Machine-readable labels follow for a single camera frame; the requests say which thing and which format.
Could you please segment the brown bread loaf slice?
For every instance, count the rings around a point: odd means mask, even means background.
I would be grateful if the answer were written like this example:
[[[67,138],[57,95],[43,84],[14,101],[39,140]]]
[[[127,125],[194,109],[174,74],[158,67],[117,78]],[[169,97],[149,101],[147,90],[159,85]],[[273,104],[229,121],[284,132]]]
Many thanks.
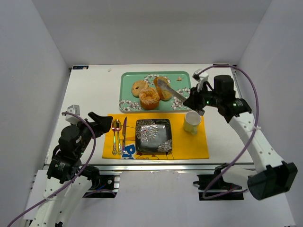
[[[155,85],[155,87],[156,87],[156,90],[157,90],[157,92],[158,92],[158,95],[159,95],[159,97],[160,97],[160,100],[168,101],[168,100],[171,99],[172,94],[171,94],[170,92],[168,92],[167,90],[162,89],[162,88],[159,87],[159,85],[158,85],[158,80],[159,80],[159,79],[160,79],[160,80],[163,80],[168,86],[170,86],[169,81],[168,81],[165,77],[162,77],[162,76],[158,76],[158,77],[156,77],[156,78],[153,80],[154,85]]]

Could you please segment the metal serving tongs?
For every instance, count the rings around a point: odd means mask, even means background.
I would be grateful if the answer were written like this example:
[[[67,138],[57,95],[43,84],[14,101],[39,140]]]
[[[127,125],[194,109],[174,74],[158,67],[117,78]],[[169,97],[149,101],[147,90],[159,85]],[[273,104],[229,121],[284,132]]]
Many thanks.
[[[185,107],[183,105],[183,102],[187,99],[187,97],[184,96],[185,93],[189,95],[189,89],[182,88],[181,90],[174,90],[171,85],[168,86],[163,80],[158,80],[158,85],[160,88],[167,90],[172,94],[172,97],[168,101],[170,106],[170,111],[181,111],[181,110],[189,110],[188,107]]]

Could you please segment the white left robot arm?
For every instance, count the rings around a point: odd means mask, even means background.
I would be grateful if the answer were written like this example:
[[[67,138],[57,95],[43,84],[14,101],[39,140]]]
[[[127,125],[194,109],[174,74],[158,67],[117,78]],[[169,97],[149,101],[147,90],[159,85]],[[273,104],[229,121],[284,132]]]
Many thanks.
[[[90,142],[111,129],[113,118],[90,112],[89,122],[77,114],[64,112],[70,125],[63,128],[52,161],[46,173],[44,200],[39,203],[32,227],[64,227],[90,189],[100,185],[99,169],[81,162],[81,157]]]

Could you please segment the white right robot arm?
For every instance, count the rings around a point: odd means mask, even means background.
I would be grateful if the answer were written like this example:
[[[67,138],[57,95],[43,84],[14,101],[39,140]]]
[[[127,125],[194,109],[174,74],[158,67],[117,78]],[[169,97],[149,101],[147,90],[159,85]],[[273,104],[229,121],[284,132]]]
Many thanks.
[[[234,162],[221,165],[215,169],[215,178],[210,184],[222,186],[231,183],[237,188],[247,189],[257,200],[289,191],[298,172],[296,165],[285,162],[272,148],[257,126],[257,119],[248,103],[236,97],[231,76],[216,76],[213,86],[205,73],[194,78],[198,84],[191,88],[184,105],[201,114],[205,106],[217,108],[242,140],[244,150],[251,156],[255,167],[247,170]]]

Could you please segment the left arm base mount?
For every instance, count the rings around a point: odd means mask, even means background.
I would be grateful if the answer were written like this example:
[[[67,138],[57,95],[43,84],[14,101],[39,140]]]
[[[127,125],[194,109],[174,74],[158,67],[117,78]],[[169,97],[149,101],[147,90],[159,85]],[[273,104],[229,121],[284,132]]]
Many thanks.
[[[101,173],[95,166],[87,166],[80,174],[87,180],[91,181],[92,186],[86,192],[83,198],[111,198],[116,197],[116,190],[118,189],[115,184],[118,182],[117,175],[110,175]]]

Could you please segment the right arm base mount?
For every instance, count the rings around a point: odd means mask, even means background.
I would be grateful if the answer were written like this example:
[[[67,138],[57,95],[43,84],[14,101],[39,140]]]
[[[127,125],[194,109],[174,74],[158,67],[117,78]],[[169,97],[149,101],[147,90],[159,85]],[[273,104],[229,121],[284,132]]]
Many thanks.
[[[205,188],[208,186],[208,184],[225,168],[228,164],[224,163],[223,165],[220,165],[214,169],[213,174],[201,174],[197,175],[197,181],[193,182],[193,185],[196,186],[199,190],[199,200],[200,201],[242,201],[244,200],[244,193],[247,191],[247,189],[243,189],[240,186],[234,185],[232,183],[226,183],[223,181],[223,178],[221,177],[217,182],[215,182],[210,189],[206,192],[206,196],[214,196],[216,194],[219,194],[221,192],[227,192],[228,190],[236,188],[234,191],[232,191],[229,194],[225,194],[222,196],[218,196],[211,199],[205,199],[203,197],[203,192]]]

